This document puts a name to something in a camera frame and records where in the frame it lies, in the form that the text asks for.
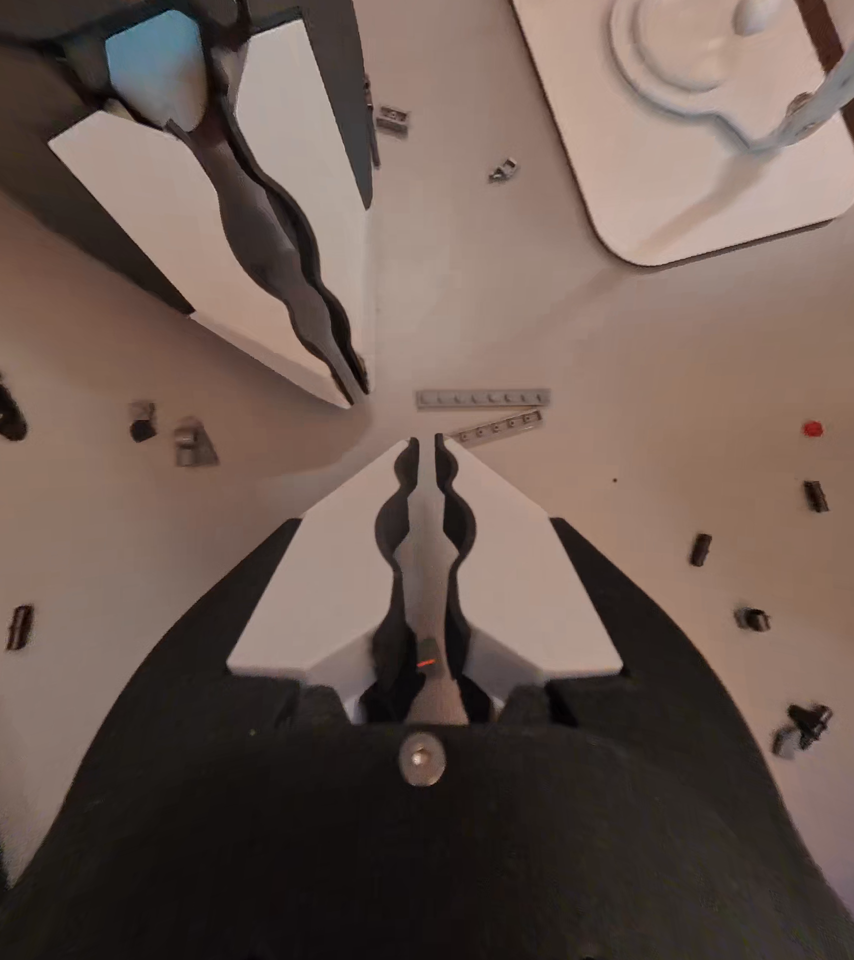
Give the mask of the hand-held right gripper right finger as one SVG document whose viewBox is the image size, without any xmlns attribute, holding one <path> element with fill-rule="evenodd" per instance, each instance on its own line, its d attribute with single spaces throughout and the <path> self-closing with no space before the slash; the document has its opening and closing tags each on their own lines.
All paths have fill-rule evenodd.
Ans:
<svg viewBox="0 0 854 960">
<path fill-rule="evenodd" d="M 447 575 L 444 647 L 467 721 L 521 687 L 596 680 L 624 662 L 548 513 L 464 445 L 434 437 Z"/>
</svg>

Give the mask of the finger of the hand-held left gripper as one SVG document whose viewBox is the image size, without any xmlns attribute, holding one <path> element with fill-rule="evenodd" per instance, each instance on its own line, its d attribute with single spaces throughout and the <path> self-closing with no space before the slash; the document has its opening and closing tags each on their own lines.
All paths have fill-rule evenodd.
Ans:
<svg viewBox="0 0 854 960">
<path fill-rule="evenodd" d="M 209 48 L 212 108 L 238 187 L 253 279 L 341 395 L 373 390 L 373 212 L 361 197 L 301 18 Z"/>
<path fill-rule="evenodd" d="M 49 139 L 49 149 L 221 339 L 341 409 L 322 361 L 298 340 L 281 299 L 241 260 L 238 187 L 250 186 L 211 106 L 209 48 L 249 38 L 166 10 L 68 48 L 105 80 L 98 109 Z"/>
</svg>

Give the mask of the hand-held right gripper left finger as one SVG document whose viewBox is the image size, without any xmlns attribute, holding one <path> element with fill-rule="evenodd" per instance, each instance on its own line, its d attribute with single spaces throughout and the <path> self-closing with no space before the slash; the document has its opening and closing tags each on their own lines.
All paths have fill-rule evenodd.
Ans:
<svg viewBox="0 0 854 960">
<path fill-rule="evenodd" d="M 368 723 L 407 719 L 424 677 L 397 552 L 420 452 L 397 442 L 302 515 L 229 654 L 233 675 L 330 688 Z"/>
</svg>

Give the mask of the short grey lego plate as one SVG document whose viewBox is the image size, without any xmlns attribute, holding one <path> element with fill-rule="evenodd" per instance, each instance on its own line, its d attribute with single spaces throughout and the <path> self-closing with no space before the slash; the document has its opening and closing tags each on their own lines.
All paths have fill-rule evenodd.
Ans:
<svg viewBox="0 0 854 960">
<path fill-rule="evenodd" d="M 526 431 L 539 428 L 543 426 L 543 424 L 543 409 L 539 407 L 529 407 L 512 412 L 511 414 L 499 416 L 496 419 L 491 419 L 475 426 L 455 429 L 446 433 L 444 438 L 462 447 L 472 448 L 502 439 L 516 437 Z"/>
</svg>

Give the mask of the long grey lego plate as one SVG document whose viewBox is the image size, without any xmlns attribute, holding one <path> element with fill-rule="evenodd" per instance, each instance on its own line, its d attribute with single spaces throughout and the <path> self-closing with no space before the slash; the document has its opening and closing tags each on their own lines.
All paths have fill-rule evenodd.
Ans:
<svg viewBox="0 0 854 960">
<path fill-rule="evenodd" d="M 537 409 L 550 406 L 552 390 L 421 389 L 413 395 L 418 410 Z"/>
</svg>

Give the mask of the grey lego hinge piece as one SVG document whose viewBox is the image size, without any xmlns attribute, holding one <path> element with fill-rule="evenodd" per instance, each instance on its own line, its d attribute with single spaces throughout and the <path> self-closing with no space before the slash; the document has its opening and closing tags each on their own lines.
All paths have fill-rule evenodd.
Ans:
<svg viewBox="0 0 854 960">
<path fill-rule="evenodd" d="M 182 469 L 217 467 L 219 455 L 203 422 L 196 416 L 183 417 L 172 431 L 175 466 Z"/>
</svg>

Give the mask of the black grey lego connector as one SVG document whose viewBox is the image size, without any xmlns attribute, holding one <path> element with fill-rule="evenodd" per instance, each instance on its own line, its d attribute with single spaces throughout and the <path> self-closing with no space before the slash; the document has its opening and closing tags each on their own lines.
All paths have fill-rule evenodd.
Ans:
<svg viewBox="0 0 854 960">
<path fill-rule="evenodd" d="M 790 760 L 797 752 L 808 750 L 821 739 L 832 718 L 833 710 L 826 704 L 791 703 L 786 708 L 786 719 L 771 735 L 771 753 Z"/>
</svg>

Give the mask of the white base board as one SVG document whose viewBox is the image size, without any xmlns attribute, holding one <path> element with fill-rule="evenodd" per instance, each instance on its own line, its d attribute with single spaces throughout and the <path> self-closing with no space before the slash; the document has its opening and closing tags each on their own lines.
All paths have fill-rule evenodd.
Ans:
<svg viewBox="0 0 854 960">
<path fill-rule="evenodd" d="M 796 2 L 513 2 L 601 243 L 657 267 L 854 204 L 843 118 L 754 145 L 825 78 Z"/>
</svg>

